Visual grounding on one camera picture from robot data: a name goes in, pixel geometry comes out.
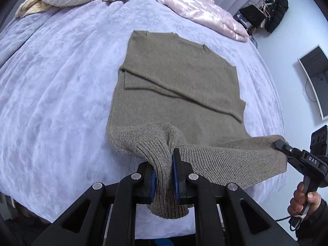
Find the person's right hand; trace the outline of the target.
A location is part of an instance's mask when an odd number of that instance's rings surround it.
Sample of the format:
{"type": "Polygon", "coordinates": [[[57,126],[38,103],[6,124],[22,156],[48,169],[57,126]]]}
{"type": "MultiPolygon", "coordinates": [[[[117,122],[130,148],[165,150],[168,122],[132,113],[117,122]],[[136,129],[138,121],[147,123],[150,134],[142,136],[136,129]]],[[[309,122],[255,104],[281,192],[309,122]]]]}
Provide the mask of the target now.
{"type": "Polygon", "coordinates": [[[296,190],[294,191],[294,196],[290,200],[290,205],[287,208],[287,211],[290,215],[300,213],[303,210],[305,203],[310,205],[310,209],[305,217],[309,219],[310,216],[316,212],[321,204],[321,196],[318,192],[310,192],[307,195],[303,193],[305,185],[303,182],[300,182],[297,185],[296,190]]]}

